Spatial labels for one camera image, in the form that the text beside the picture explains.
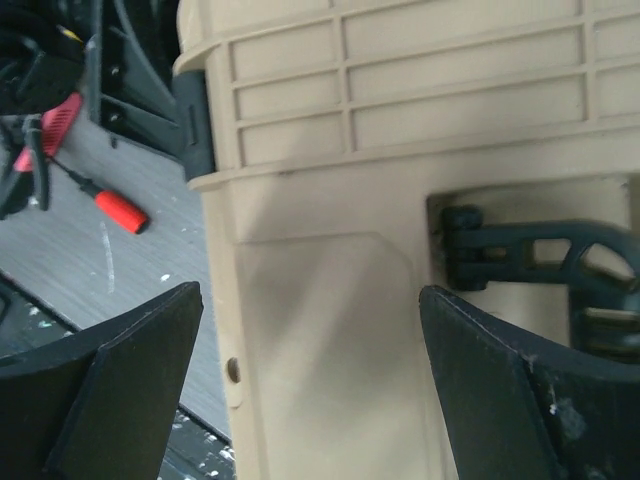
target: black hinge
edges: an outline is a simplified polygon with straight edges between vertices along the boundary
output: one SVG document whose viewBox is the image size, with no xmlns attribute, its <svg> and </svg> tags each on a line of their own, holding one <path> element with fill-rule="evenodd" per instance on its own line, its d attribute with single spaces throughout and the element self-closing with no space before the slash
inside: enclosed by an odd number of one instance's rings
<svg viewBox="0 0 640 480">
<path fill-rule="evenodd" d="M 187 181 L 216 171 L 213 129 L 205 72 L 184 72 L 173 79 L 182 148 L 178 158 Z"/>
</svg>

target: gray floor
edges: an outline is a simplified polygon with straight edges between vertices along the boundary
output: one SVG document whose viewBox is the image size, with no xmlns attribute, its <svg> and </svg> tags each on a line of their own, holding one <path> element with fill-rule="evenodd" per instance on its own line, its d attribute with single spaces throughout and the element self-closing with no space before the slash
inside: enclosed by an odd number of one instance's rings
<svg viewBox="0 0 640 480">
<path fill-rule="evenodd" d="M 53 168 L 51 210 L 0 222 L 0 270 L 80 328 L 199 281 L 205 314 L 182 403 L 229 435 L 198 195 L 170 160 L 124 143 L 112 150 L 84 112 L 58 159 L 125 193 L 153 223 L 139 236 L 125 232 Z"/>
</svg>

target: red screwdriver handle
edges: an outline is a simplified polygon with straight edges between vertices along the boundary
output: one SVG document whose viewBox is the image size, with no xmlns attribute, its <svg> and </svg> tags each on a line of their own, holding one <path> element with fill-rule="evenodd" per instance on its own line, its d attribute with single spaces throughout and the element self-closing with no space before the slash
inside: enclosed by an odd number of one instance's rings
<svg viewBox="0 0 640 480">
<path fill-rule="evenodd" d="M 142 210 L 115 192 L 103 190 L 95 196 L 95 202 L 100 210 L 128 232 L 140 233 L 149 222 L 149 217 Z"/>
</svg>

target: plastic case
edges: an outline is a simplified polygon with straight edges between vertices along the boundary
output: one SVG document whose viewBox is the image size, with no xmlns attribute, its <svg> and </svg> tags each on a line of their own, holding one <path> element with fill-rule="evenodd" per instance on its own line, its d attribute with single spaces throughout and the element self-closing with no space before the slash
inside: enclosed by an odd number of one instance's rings
<svg viewBox="0 0 640 480">
<path fill-rule="evenodd" d="M 179 30 L 238 478 L 456 478 L 417 304 L 437 211 L 631 225 L 640 1 L 182 0 Z M 558 288 L 468 298 L 566 342 Z"/>
</svg>

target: black cable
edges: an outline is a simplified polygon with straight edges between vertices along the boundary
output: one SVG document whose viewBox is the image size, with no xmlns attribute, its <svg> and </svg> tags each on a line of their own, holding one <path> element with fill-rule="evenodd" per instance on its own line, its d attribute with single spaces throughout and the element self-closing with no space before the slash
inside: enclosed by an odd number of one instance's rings
<svg viewBox="0 0 640 480">
<path fill-rule="evenodd" d="M 42 145 L 42 117 L 40 115 L 29 115 L 24 121 L 23 132 L 25 146 L 31 153 L 34 196 L 38 201 L 40 210 L 47 211 L 50 203 L 49 186 L 51 182 L 47 155 Z"/>
<path fill-rule="evenodd" d="M 0 120 L 0 144 L 2 145 L 2 149 L 7 152 L 9 158 L 19 153 L 16 152 L 16 142 L 13 139 L 11 130 L 9 130 L 9 127 L 7 127 L 2 120 Z"/>
</svg>

